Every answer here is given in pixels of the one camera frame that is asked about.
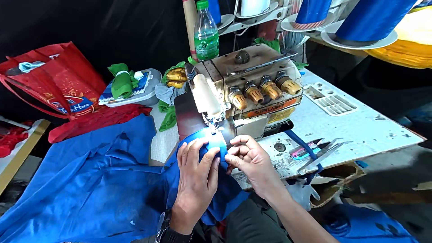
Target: finger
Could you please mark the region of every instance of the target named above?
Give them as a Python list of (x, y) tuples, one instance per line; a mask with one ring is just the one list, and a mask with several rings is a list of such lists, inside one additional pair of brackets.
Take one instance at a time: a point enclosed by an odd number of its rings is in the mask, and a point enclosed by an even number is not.
[(201, 159), (201, 162), (198, 165), (198, 169), (200, 170), (200, 173), (205, 175), (205, 177), (208, 177), (210, 167), (213, 163), (213, 159), (215, 158), (216, 154), (219, 153), (219, 151), (219, 147), (212, 147)]
[(231, 175), (231, 173), (232, 173), (232, 170), (234, 169), (234, 167), (232, 166), (232, 165), (228, 165), (228, 168), (226, 168), (226, 174), (227, 175)]
[(246, 163), (251, 163), (252, 162), (252, 159), (249, 157), (249, 156), (243, 156), (243, 158), (241, 158), (244, 162), (246, 162)]
[(228, 153), (233, 155), (245, 155), (249, 152), (249, 150), (250, 149), (245, 145), (236, 145), (228, 149)]
[(182, 155), (183, 155), (183, 151), (186, 148), (187, 143), (184, 142), (180, 148), (177, 151), (177, 163), (178, 163), (178, 167), (181, 167), (183, 165), (183, 163), (186, 163), (186, 161), (182, 160)]
[(208, 177), (208, 189), (213, 190), (214, 192), (216, 192), (217, 190), (217, 173), (219, 171), (219, 163), (220, 163), (220, 158), (214, 158), (212, 163), (211, 163), (211, 167), (210, 167), (210, 171), (209, 171), (209, 177)]
[(249, 135), (239, 135), (233, 138), (230, 143), (232, 145), (244, 143), (249, 149), (254, 149), (261, 147), (251, 136)]
[(199, 164), (200, 159), (200, 149), (204, 145), (204, 143), (207, 143), (203, 138), (197, 139), (191, 146), (189, 147), (189, 151), (187, 153), (187, 164), (193, 165), (194, 167), (197, 167)]
[(247, 167), (250, 165), (248, 163), (246, 163), (245, 161), (243, 161), (242, 159), (240, 159), (238, 156), (232, 155), (232, 154), (227, 154), (225, 155), (225, 161), (232, 165), (235, 168), (239, 168), (241, 170), (245, 170), (247, 169)]
[(188, 152), (189, 152), (189, 148), (190, 148), (190, 147), (195, 143), (195, 141), (196, 141), (197, 139), (198, 139), (198, 138), (196, 138), (196, 139), (190, 141), (190, 142), (186, 145), (186, 147), (183, 149), (183, 152), (182, 152), (182, 154), (181, 154), (181, 164), (182, 164), (183, 166), (185, 166), (185, 165), (187, 164), (187, 155), (188, 155)]

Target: hand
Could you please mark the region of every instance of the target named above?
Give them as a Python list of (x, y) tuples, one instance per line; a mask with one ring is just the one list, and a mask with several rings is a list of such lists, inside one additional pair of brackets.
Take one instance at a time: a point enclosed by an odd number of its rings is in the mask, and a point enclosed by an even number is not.
[(270, 156), (251, 136), (240, 135), (230, 143), (234, 146), (225, 155), (229, 164), (227, 174), (233, 168), (239, 168), (246, 174), (258, 196), (267, 201), (272, 196), (287, 191), (273, 168)]
[(208, 141), (203, 138), (195, 139), (189, 144), (183, 143), (177, 152), (180, 181), (170, 228), (181, 234), (192, 233), (217, 190), (220, 158), (215, 156), (220, 148), (209, 149), (199, 163), (200, 148), (206, 143)]

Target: plastic water bottle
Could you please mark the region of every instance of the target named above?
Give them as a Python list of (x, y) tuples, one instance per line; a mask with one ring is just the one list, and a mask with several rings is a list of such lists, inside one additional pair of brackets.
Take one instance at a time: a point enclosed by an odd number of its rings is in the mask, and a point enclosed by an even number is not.
[(209, 11), (209, 2), (197, 2), (198, 19), (195, 24), (194, 40), (197, 57), (200, 61), (210, 60), (219, 56), (219, 33), (215, 21)]

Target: wrist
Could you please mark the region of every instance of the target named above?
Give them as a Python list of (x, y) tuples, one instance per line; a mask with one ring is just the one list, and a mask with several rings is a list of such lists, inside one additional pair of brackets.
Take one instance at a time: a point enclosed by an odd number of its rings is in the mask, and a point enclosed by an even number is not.
[(277, 208), (284, 205), (286, 206), (287, 203), (293, 200), (283, 184), (282, 186), (278, 186), (273, 190), (269, 190), (264, 199), (268, 204), (270, 204), (272, 208)]
[(172, 216), (169, 227), (177, 233), (189, 235), (192, 233), (194, 226), (197, 222), (192, 222), (189, 215), (174, 203), (172, 207)]

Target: banana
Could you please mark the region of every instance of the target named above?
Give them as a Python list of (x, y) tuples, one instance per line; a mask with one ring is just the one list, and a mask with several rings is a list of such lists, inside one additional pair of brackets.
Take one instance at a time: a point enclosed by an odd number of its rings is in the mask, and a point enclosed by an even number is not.
[(177, 82), (177, 81), (168, 81), (166, 83), (166, 86), (168, 87), (174, 87), (176, 89), (180, 89), (181, 87), (183, 87), (184, 82)]
[(173, 80), (173, 81), (187, 81), (187, 77), (186, 77), (186, 73), (184, 72), (184, 68), (175, 68), (173, 70), (170, 70), (166, 74), (166, 78), (168, 80)]

